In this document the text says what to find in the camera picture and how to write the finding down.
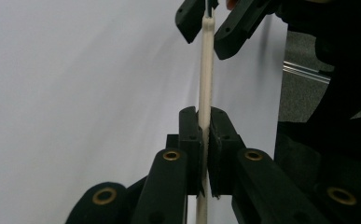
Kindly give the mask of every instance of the hole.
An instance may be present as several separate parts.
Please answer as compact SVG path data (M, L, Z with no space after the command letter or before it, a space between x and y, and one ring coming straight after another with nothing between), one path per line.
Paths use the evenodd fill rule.
M167 161L176 161L180 158L180 153L176 151L168 151L163 154L163 159Z
M346 189L329 187L327 189L328 196L337 203L345 205L357 204L355 196Z
M311 222L311 219L309 218L308 214L304 213L304 212L296 212L296 214L294 214L293 218L297 221L297 223L299 224L307 224Z
M250 161L261 161L262 155L259 154L257 151L247 151L244 153L244 156L249 159Z
M165 216L162 212L153 212L148 216L150 223L162 223L165 220Z
M104 188L95 192L92 201L98 205L104 205L113 202L117 197L117 192L113 188Z

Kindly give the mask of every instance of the white stick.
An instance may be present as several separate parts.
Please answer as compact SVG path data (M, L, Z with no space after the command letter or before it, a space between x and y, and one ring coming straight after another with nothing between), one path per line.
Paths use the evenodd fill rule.
M200 76L200 105L198 122L203 136L202 158L202 185L205 197L200 195L197 201L197 223L207 223L207 148L209 143L210 111L212 104L212 79L215 41L215 17L202 19L202 51L201 51L201 76Z

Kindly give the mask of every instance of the white backdrop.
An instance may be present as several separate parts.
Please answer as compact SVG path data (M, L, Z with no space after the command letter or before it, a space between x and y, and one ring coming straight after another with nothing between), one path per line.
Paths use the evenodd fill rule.
M188 45L176 29L181 4L0 0L0 224L64 223L88 188L148 174L178 111L198 104L200 36ZM216 24L227 14L219 6ZM269 16L235 57L215 60L213 106L271 155L285 34ZM209 214L236 223L229 197Z

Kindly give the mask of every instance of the brass rivet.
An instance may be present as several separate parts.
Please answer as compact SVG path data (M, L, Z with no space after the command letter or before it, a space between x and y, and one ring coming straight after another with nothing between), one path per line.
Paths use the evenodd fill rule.
M176 161L180 158L180 153L176 151L168 151L163 154L163 159L167 161Z
M337 203L345 205L355 205L357 204L357 199L355 196L346 189L340 189L335 187L327 188L328 196Z
M113 188L104 188L95 192L92 201L98 205L104 205L113 202L117 197L117 191Z
M247 151L244 153L244 156L249 159L250 161L261 161L262 155L259 154L257 151Z

